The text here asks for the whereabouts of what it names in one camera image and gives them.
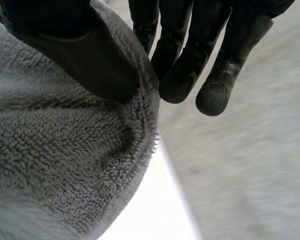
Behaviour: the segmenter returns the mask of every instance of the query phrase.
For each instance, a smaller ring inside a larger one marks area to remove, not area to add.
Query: gray towel
[[[0,238],[95,240],[137,190],[155,148],[158,83],[129,27],[91,3],[140,88],[98,98],[0,25]]]

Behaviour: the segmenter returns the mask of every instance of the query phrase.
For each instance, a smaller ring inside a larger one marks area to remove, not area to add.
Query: fleece texture
[[[91,1],[140,87],[94,96],[0,24],[0,239],[95,240],[137,190],[155,149],[158,80],[131,29]]]

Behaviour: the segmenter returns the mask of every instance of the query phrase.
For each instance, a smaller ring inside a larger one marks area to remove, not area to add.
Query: white surface
[[[127,207],[99,240],[202,240],[162,144]]]

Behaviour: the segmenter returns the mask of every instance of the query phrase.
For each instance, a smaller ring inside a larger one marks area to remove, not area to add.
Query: gloved hand
[[[149,54],[161,13],[162,32],[152,57],[160,96],[184,101],[196,84],[227,20],[212,71],[196,97],[198,110],[221,114],[252,48],[294,0],[129,0],[133,31]],[[189,37],[180,55],[189,18]]]
[[[0,22],[57,63],[86,90],[125,103],[137,73],[90,0],[0,0]]]

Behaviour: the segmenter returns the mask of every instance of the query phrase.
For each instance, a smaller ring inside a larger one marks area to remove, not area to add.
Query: blurred floor
[[[128,0],[109,4],[132,26]],[[222,37],[189,98],[161,101],[172,164],[205,240],[300,240],[300,0],[251,52],[226,111],[207,117],[195,98]]]

